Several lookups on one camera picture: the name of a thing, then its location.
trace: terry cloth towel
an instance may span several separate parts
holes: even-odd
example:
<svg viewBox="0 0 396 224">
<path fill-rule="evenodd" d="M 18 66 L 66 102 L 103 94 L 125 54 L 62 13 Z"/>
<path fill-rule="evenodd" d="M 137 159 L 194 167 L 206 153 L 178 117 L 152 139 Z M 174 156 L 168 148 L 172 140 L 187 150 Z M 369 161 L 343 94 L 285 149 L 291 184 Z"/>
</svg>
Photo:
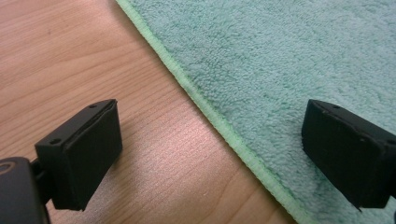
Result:
<svg viewBox="0 0 396 224">
<path fill-rule="evenodd" d="M 302 148 L 308 99 L 396 133 L 394 0 L 118 0 L 179 84 L 301 223 L 392 223 L 359 212 Z"/>
</svg>

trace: wooden surface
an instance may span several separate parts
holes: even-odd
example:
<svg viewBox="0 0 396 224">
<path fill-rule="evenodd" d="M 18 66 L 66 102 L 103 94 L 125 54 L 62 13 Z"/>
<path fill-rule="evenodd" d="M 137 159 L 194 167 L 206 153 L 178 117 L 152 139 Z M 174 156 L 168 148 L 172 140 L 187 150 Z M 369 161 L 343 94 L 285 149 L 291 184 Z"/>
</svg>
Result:
<svg viewBox="0 0 396 224">
<path fill-rule="evenodd" d="M 119 101 L 124 149 L 60 223 L 290 223 L 114 0 L 0 1 L 0 158 L 84 106 Z"/>
</svg>

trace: wood grain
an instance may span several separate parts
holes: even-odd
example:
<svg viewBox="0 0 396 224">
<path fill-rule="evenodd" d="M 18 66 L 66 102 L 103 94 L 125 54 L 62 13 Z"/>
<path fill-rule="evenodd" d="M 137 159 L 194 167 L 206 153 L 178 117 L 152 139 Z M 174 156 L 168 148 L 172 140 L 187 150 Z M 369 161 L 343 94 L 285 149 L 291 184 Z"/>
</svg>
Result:
<svg viewBox="0 0 396 224">
<path fill-rule="evenodd" d="M 114 0 L 1 1 L 0 80 L 0 158 L 32 160 L 85 105 L 119 101 L 120 158 L 85 212 L 48 203 L 53 223 L 294 222 Z"/>
</svg>

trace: mint green towel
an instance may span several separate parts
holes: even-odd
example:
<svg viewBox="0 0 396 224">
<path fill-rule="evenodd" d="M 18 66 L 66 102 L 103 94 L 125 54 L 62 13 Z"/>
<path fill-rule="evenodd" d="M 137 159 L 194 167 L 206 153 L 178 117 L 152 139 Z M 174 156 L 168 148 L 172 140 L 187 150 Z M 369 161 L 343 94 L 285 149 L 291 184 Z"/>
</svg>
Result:
<svg viewBox="0 0 396 224">
<path fill-rule="evenodd" d="M 210 122 L 301 223 L 392 223 L 302 150 L 308 99 L 396 133 L 396 1 L 119 0 Z"/>
</svg>

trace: black plastic part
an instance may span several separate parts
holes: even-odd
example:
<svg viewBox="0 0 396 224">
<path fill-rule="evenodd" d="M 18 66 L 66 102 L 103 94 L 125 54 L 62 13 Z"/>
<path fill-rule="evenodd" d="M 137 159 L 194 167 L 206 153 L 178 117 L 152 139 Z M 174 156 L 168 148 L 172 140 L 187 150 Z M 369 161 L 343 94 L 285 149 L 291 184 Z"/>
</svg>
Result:
<svg viewBox="0 0 396 224">
<path fill-rule="evenodd" d="M 35 182 L 37 184 L 38 195 L 42 204 L 46 204 L 55 193 L 55 183 L 49 171 L 43 170 L 40 162 L 34 160 L 31 162 Z"/>
<path fill-rule="evenodd" d="M 35 177 L 25 158 L 0 160 L 0 223 L 50 223 Z"/>
<path fill-rule="evenodd" d="M 396 136 L 338 105 L 309 100 L 304 151 L 357 208 L 383 208 L 395 195 Z"/>
<path fill-rule="evenodd" d="M 89 105 L 35 145 L 57 209 L 84 210 L 122 149 L 116 100 Z"/>
</svg>

